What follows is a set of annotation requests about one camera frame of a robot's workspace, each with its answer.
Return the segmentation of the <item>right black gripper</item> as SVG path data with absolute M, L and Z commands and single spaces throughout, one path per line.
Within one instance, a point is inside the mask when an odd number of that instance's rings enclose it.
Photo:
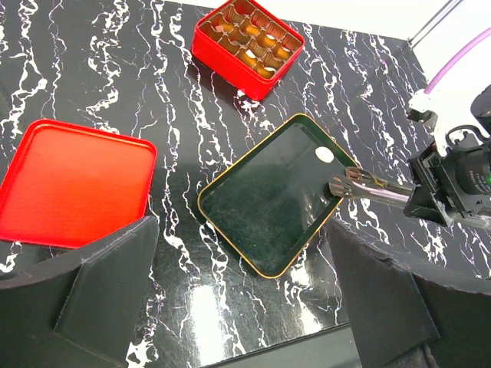
M 442 226 L 489 226 L 490 139 L 464 130 L 461 140 L 453 140 L 454 132 L 445 136 L 445 156 L 432 144 L 408 160 L 414 189 L 404 214 Z

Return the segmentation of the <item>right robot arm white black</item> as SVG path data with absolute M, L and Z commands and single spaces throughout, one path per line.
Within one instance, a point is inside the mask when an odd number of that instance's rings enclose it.
M 415 185 L 404 208 L 409 218 L 442 226 L 490 228 L 490 88 L 473 100 L 478 126 L 443 123 L 430 95 L 419 90 L 407 118 L 433 129 L 434 141 L 408 160 Z

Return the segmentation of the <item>silver metal tongs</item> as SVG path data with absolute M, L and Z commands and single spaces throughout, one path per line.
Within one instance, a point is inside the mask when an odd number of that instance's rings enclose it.
M 413 193 L 413 186 L 388 182 L 367 170 L 348 166 L 344 174 L 335 174 L 328 181 L 333 196 L 369 199 L 386 205 L 403 208 Z

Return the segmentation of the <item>white oval chocolate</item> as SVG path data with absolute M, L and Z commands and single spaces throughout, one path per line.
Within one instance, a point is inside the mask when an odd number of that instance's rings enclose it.
M 315 155 L 324 163 L 331 163 L 334 160 L 333 152 L 325 146 L 316 148 Z

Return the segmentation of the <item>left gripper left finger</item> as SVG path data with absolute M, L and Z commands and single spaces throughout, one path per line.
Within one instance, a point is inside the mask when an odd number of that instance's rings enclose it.
M 159 237 L 143 217 L 1 276 L 3 367 L 123 367 Z

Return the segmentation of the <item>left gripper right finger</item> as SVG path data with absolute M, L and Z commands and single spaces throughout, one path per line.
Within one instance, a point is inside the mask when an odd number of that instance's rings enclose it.
M 488 367 L 490 282 L 331 220 L 328 244 L 364 367 Z

